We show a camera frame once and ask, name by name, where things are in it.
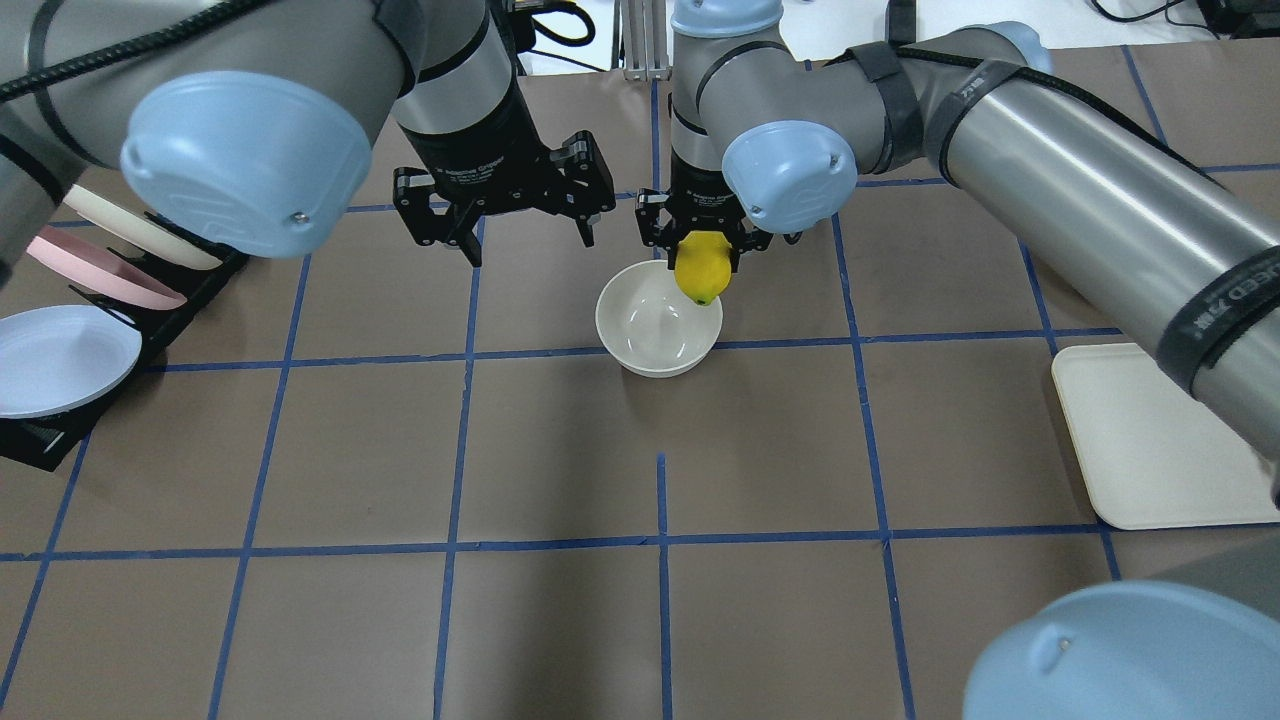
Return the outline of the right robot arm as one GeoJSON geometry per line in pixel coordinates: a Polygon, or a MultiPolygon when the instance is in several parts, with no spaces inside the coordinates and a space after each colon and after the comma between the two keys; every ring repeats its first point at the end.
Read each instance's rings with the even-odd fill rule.
{"type": "MultiPolygon", "coordinates": [[[[1277,459],[1277,222],[1050,73],[1028,26],[795,65],[780,1],[677,1],[675,191],[794,237],[924,158],[1277,459]]],[[[1277,538],[1057,600],[982,652],[965,719],[1275,719],[1277,538]]]]}

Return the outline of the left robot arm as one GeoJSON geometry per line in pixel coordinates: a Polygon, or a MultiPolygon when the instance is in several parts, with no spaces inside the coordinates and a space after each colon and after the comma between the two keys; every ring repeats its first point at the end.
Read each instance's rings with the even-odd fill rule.
{"type": "Polygon", "coordinates": [[[90,167],[207,242],[312,252],[388,119],[422,164],[411,234],[474,266],[483,217],[567,217],[591,245],[614,209],[591,135],[540,140],[489,1],[5,1],[3,278],[90,167]]]}

